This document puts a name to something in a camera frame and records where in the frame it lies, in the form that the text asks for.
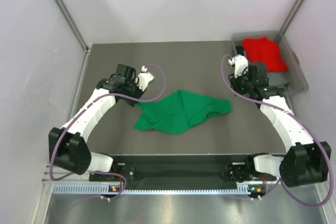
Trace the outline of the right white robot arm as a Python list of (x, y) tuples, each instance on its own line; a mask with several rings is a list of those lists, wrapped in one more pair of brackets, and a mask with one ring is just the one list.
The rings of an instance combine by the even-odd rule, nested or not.
[(228, 61), (235, 68), (228, 76), (231, 88), (252, 100), (280, 136), (286, 154), (255, 154), (249, 157), (245, 174), (252, 180), (264, 173), (279, 177), (287, 187), (321, 183), (327, 180), (331, 148), (327, 142), (317, 145), (301, 123), (292, 117), (282, 91), (270, 86), (266, 65), (249, 63), (243, 56)]

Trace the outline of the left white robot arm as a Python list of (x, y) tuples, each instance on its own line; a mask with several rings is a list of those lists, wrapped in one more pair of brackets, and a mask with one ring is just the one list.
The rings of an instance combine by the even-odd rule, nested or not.
[(90, 151), (88, 138), (119, 100), (134, 106), (153, 80), (145, 66), (136, 73), (134, 68), (119, 64), (114, 74), (98, 82), (88, 101), (69, 122), (51, 129), (48, 135), (51, 165), (72, 174), (98, 171), (107, 180), (116, 179), (119, 168), (113, 164), (113, 158)]

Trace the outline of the green t shirt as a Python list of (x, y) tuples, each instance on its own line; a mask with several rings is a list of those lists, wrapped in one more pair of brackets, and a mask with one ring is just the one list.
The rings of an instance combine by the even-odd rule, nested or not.
[(142, 114), (134, 125), (136, 130), (155, 130), (172, 135), (182, 134), (233, 110), (229, 100), (183, 90), (178, 90), (161, 101), (141, 102), (138, 107)]

